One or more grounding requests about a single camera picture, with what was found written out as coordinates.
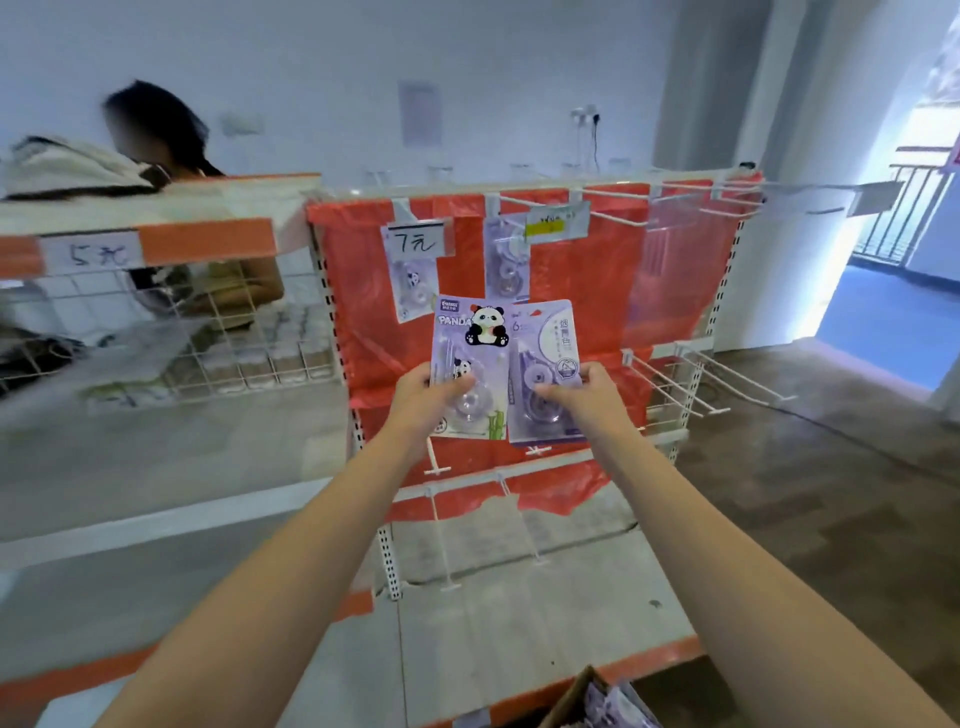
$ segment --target red plastic sheet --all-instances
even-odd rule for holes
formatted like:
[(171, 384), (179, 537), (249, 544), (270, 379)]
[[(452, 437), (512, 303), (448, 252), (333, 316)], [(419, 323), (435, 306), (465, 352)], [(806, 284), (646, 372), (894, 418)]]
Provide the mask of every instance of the red plastic sheet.
[[(645, 195), (649, 186), (619, 184), (596, 189)], [(511, 191), (509, 196), (562, 205), (568, 194), (566, 189), (542, 189)], [(711, 205), (707, 195), (703, 197), (700, 202)], [(645, 200), (589, 192), (585, 199), (590, 200), (593, 211), (627, 220), (643, 222), (650, 214)], [(664, 223), (660, 226), (663, 231), (648, 233), (644, 228), (593, 217), (587, 238), (537, 245), (531, 255), (531, 301), (571, 300), (581, 358), (599, 359), (607, 366), (637, 426), (646, 424), (650, 388), (621, 366), (620, 348), (628, 346), (636, 356), (649, 359), (653, 344), (689, 336), (722, 277), (737, 223), (732, 218), (691, 216), (687, 206), (657, 209), (657, 204), (654, 213)], [(738, 211), (727, 202), (712, 204)], [(410, 206), (420, 219), (454, 218), (456, 255), (438, 260), (441, 292), (483, 298), (483, 196), (415, 198)], [(501, 205), (502, 213), (527, 209), (517, 203)], [(315, 204), (308, 208), (308, 217), (320, 229), (318, 237), (323, 241), (350, 406), (371, 438), (386, 420), (397, 378), (429, 359), (433, 321), (431, 317), (405, 324), (396, 320), (380, 235), (380, 227), (394, 221), (390, 201)], [(654, 250), (660, 256), (656, 266), (645, 252), (651, 239), (663, 250)], [(539, 457), (506, 442), (435, 438), (433, 446), (441, 467), (451, 468), (439, 478), (490, 471)], [(553, 446), (543, 457), (586, 447), (586, 443)], [(403, 485), (436, 481), (437, 476), (424, 474), (429, 469), (424, 457)], [(508, 485), (519, 496), (521, 508), (566, 515), (608, 481), (596, 463), (588, 461), (511, 477)], [(461, 516), (488, 497), (502, 495), (496, 482), (444, 492), (436, 495), (438, 514), (442, 519)], [(390, 518), (431, 520), (433, 509), (429, 499), (412, 498), (395, 503)]]

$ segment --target yellow sticker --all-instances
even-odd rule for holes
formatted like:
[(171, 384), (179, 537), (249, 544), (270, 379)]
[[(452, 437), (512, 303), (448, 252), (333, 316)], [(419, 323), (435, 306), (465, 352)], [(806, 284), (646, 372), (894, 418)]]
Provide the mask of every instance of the yellow sticker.
[(548, 235), (552, 232), (563, 232), (565, 227), (565, 220), (541, 220), (528, 225), (526, 233), (527, 235)]

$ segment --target metal railing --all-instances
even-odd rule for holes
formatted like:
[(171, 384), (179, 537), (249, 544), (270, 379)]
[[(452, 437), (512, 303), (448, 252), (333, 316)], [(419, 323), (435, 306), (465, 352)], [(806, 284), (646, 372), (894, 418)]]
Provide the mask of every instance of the metal railing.
[(890, 179), (903, 182), (890, 210), (864, 228), (853, 256), (890, 265), (905, 265), (947, 190), (944, 173), (950, 147), (898, 147)]

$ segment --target handwritten price label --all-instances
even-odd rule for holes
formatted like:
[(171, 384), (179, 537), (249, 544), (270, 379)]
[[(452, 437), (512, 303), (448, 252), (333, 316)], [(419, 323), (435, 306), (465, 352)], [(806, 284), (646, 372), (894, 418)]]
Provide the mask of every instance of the handwritten price label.
[(49, 235), (39, 245), (48, 276), (144, 267), (137, 231)]
[(390, 260), (425, 260), (447, 255), (445, 220), (392, 223), (381, 229), (383, 245)]
[(590, 203), (577, 205), (545, 205), (527, 213), (525, 232), (527, 242), (556, 243), (587, 237), (590, 224)]

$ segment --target hand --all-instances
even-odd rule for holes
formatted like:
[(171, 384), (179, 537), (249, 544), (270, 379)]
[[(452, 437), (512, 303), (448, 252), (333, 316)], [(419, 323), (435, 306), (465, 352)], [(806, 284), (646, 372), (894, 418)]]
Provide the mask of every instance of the hand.
[(636, 427), (627, 414), (616, 385), (603, 364), (588, 361), (580, 368), (582, 387), (538, 384), (534, 389), (545, 400), (561, 404), (592, 443), (607, 441), (623, 434), (636, 435)]
[(423, 446), (444, 411), (453, 401), (470, 391), (476, 377), (467, 374), (440, 384), (429, 384), (430, 362), (423, 362), (396, 382), (394, 401), (384, 429), (410, 438), (411, 445)]

